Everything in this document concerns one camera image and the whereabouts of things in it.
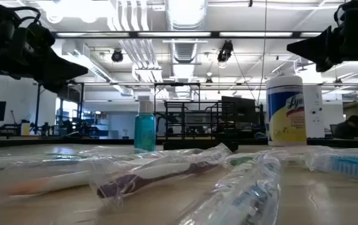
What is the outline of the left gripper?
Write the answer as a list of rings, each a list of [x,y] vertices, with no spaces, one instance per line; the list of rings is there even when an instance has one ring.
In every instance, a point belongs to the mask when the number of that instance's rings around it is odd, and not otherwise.
[[[30,23],[15,30],[8,56],[45,89],[59,93],[69,80],[87,74],[88,68],[59,57],[51,49],[54,43],[49,29]]]

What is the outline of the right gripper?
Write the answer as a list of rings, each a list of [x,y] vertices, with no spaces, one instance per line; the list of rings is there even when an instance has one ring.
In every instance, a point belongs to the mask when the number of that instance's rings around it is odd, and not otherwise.
[[[335,58],[339,62],[358,62],[358,0],[350,0],[341,4],[334,13],[335,28]],[[290,53],[311,59],[317,72],[326,72],[334,65],[334,58],[325,56],[327,40],[332,34],[329,26],[319,35],[308,37],[287,45]]]

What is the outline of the orange toothbrush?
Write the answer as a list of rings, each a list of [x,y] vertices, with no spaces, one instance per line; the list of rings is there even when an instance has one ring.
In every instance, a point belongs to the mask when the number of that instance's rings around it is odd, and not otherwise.
[[[84,159],[21,161],[8,166],[0,177],[0,196],[29,196],[87,185],[96,166],[120,169],[139,166],[137,156],[101,156]]]

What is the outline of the blue toothbrush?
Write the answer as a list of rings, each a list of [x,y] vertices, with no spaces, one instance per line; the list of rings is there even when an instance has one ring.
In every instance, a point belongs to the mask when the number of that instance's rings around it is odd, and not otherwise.
[[[338,174],[358,180],[358,148],[314,148],[304,154],[304,160],[311,171]]]
[[[174,225],[275,225],[282,162],[273,158],[228,168],[230,172],[191,203]]]

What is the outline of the purple toothbrush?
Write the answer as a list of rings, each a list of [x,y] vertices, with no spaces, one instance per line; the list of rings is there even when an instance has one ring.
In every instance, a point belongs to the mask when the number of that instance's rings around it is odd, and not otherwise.
[[[131,161],[103,158],[91,168],[91,185],[104,205],[118,209],[123,198],[170,179],[203,174],[221,166],[231,150],[224,144],[209,149],[144,152]]]

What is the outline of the black overhead fixture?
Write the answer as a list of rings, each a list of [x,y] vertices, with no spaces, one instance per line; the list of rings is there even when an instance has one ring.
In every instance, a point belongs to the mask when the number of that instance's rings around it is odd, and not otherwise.
[[[115,63],[120,63],[123,61],[123,53],[121,49],[115,49],[111,55],[111,60]]]
[[[225,68],[228,60],[232,56],[233,44],[231,40],[225,40],[222,48],[219,50],[217,55],[217,62],[219,68]]]

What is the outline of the person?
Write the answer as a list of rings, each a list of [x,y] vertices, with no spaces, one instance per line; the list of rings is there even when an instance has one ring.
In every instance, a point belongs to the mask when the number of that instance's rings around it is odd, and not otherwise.
[[[337,139],[358,139],[358,116],[352,115],[336,125],[334,137]]]

